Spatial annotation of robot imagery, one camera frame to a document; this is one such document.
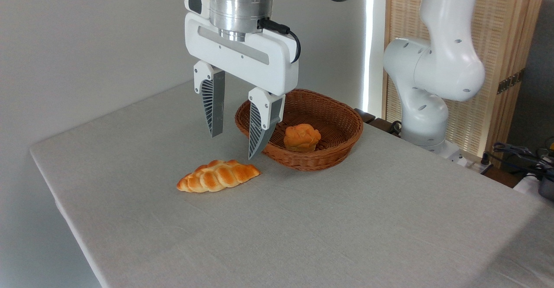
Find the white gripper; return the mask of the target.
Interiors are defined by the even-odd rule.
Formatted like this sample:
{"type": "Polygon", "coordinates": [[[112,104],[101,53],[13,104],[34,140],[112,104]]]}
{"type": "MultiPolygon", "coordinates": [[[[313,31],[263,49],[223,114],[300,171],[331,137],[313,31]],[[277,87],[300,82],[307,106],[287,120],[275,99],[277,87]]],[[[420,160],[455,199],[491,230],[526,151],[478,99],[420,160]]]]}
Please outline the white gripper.
{"type": "Polygon", "coordinates": [[[222,38],[209,20],[189,12],[185,43],[190,55],[200,59],[194,65],[194,89],[202,98],[212,138],[223,132],[225,71],[257,86],[248,93],[251,160],[265,149],[282,121],[283,94],[297,87],[299,62],[292,62],[296,41],[269,30],[246,34],[244,42],[231,41],[222,38]]]}

